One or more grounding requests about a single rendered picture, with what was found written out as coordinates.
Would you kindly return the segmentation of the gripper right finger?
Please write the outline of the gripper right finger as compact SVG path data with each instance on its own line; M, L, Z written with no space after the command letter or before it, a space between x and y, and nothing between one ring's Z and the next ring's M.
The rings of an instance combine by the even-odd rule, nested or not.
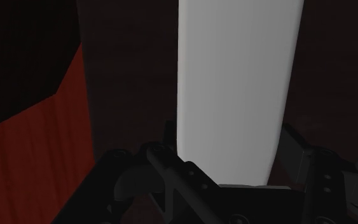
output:
M277 158L291 181L304 186L301 224L358 224L358 158L313 146L290 125L280 131Z

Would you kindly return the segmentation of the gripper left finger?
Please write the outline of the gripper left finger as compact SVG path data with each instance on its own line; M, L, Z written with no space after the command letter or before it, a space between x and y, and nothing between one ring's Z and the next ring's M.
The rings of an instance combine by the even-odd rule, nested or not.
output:
M51 224L123 224L134 199L148 194L165 224L219 224L219 187L194 163L174 152L174 125L163 142L141 146L136 155L107 150Z

